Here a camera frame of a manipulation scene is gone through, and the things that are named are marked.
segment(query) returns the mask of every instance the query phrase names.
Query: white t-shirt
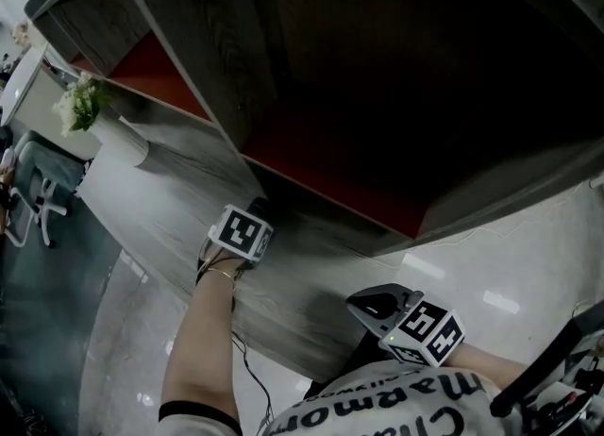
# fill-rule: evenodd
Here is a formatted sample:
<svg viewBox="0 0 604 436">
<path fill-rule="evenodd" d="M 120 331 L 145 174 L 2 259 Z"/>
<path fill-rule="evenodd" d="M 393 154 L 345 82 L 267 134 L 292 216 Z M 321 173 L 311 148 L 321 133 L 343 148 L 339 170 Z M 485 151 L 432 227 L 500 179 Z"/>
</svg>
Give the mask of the white t-shirt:
<svg viewBox="0 0 604 436">
<path fill-rule="evenodd" d="M 273 421 L 263 436 L 462 436 L 520 434 L 516 411 L 494 418 L 499 390 L 489 379 L 450 368 L 368 364 L 332 382 Z M 236 436 L 239 424 L 208 406 L 172 402 L 159 412 L 158 436 Z"/>
</svg>

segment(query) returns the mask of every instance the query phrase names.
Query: cabinet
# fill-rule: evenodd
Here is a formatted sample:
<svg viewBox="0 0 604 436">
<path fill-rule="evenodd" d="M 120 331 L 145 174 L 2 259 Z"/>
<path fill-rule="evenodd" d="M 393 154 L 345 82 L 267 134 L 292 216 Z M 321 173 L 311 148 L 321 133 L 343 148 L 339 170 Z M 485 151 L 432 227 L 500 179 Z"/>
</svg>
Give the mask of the cabinet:
<svg viewBox="0 0 604 436">
<path fill-rule="evenodd" d="M 72 65 L 217 129 L 271 200 L 366 253 L 604 166 L 598 0 L 34 3 Z"/>
</svg>

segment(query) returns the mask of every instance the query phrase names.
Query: tiled floor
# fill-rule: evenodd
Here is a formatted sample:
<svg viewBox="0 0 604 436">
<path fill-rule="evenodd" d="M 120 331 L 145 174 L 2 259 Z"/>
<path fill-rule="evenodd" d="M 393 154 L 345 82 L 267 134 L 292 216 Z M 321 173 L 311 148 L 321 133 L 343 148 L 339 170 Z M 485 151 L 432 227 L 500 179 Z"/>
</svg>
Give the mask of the tiled floor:
<svg viewBox="0 0 604 436">
<path fill-rule="evenodd" d="M 467 341 L 530 362 L 575 305 L 604 294 L 604 192 L 586 184 L 447 240 L 416 247 L 393 281 L 431 291 L 459 311 Z M 124 254 L 97 315 L 80 394 L 83 436 L 145 434 L 157 420 L 161 379 L 184 304 Z M 250 351 L 275 413 L 309 381 Z M 235 351 L 243 433 L 255 434 L 265 398 Z"/>
</svg>

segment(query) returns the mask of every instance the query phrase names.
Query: black and white marker cube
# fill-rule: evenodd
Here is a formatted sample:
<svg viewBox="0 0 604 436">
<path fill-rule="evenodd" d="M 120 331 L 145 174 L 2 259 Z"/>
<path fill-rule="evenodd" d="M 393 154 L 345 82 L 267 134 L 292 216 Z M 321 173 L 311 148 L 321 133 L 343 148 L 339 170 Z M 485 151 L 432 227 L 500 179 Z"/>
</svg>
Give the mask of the black and white marker cube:
<svg viewBox="0 0 604 436">
<path fill-rule="evenodd" d="M 379 345 L 401 362 L 438 367 L 464 336 L 459 315 L 426 293 Z"/>
<path fill-rule="evenodd" d="M 214 243 L 251 261 L 260 261 L 272 235 L 268 223 L 233 205 L 225 206 L 220 220 L 208 233 Z"/>
</svg>

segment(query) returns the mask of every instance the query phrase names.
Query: glossy floor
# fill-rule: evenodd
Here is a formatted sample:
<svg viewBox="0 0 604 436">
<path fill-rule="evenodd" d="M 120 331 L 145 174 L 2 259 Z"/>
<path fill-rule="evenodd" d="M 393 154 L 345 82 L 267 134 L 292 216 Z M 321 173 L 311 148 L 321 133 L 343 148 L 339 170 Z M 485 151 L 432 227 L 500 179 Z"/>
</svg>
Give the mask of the glossy floor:
<svg viewBox="0 0 604 436">
<path fill-rule="evenodd" d="M 121 247 L 81 200 L 59 192 L 55 199 L 71 206 L 72 215 L 50 214 L 54 249 L 36 228 L 23 248 L 6 240 L 2 248 L 0 377 L 57 434 L 76 436 L 86 350 Z M 21 234 L 19 212 L 13 221 Z"/>
<path fill-rule="evenodd" d="M 467 341 L 529 362 L 578 302 L 604 294 L 604 192 L 586 184 L 530 209 L 400 254 L 393 281 L 431 291 L 461 315 Z M 157 421 L 161 379 L 185 306 L 123 254 L 97 315 L 80 394 L 80 434 L 144 434 Z M 309 381 L 251 351 L 275 412 Z M 255 434 L 265 398 L 235 351 L 243 433 Z"/>
</svg>

